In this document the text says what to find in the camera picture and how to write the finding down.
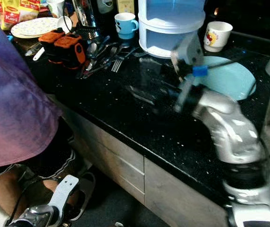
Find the purple shirt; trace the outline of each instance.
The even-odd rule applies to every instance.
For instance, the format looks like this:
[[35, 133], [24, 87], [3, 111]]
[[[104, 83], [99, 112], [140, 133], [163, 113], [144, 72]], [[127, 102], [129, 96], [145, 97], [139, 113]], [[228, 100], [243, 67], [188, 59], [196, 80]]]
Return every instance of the purple shirt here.
[[0, 29], [0, 166], [44, 151], [60, 115]]

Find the black shorts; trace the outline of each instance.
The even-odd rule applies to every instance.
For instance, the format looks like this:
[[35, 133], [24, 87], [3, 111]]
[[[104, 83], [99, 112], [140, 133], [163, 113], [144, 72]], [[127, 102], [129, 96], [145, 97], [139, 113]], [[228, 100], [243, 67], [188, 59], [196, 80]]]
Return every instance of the black shorts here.
[[[75, 153], [69, 145], [72, 137], [72, 130], [60, 118], [58, 130], [49, 146], [39, 155], [15, 164], [29, 167], [34, 174], [42, 178], [55, 177], [75, 159]], [[0, 175], [9, 171], [15, 164], [0, 166]]]

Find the light blue bowl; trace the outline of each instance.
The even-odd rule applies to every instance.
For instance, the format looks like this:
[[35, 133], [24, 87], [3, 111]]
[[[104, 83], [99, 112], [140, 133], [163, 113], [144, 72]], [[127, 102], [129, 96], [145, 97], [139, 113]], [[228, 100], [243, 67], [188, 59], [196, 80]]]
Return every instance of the light blue bowl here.
[[[205, 56], [204, 65], [214, 65], [230, 61], [227, 58]], [[203, 84], [209, 89], [230, 96], [234, 100], [246, 99], [256, 90], [253, 74], [240, 63], [208, 70], [205, 77], [196, 77], [194, 85]]]

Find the black granite countertop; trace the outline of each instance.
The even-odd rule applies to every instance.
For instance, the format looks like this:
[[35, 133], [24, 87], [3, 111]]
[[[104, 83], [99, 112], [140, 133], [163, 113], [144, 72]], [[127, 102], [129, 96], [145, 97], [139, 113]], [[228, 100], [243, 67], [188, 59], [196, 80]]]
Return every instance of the black granite countertop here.
[[[257, 87], [254, 94], [239, 103], [244, 115], [261, 132], [270, 98], [270, 77], [265, 72], [269, 56], [235, 45], [232, 36], [222, 52], [204, 54], [229, 59], [251, 55], [239, 62], [255, 76]], [[87, 79], [75, 79], [75, 72], [50, 64], [45, 56], [37, 62], [30, 59], [27, 62], [46, 93], [54, 93], [63, 104], [215, 203], [226, 204], [222, 169], [207, 128], [191, 117], [180, 119], [178, 123], [163, 121], [135, 102], [124, 89], [125, 78], [140, 75], [137, 58], [125, 60], [119, 73], [108, 69]]]

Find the stacked container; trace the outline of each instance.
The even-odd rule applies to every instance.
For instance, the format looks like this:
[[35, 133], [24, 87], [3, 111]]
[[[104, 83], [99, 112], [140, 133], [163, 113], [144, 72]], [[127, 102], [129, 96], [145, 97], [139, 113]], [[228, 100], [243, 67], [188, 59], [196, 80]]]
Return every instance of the stacked container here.
[[150, 55], [170, 58], [173, 47], [204, 22], [205, 0], [139, 0], [139, 44]]

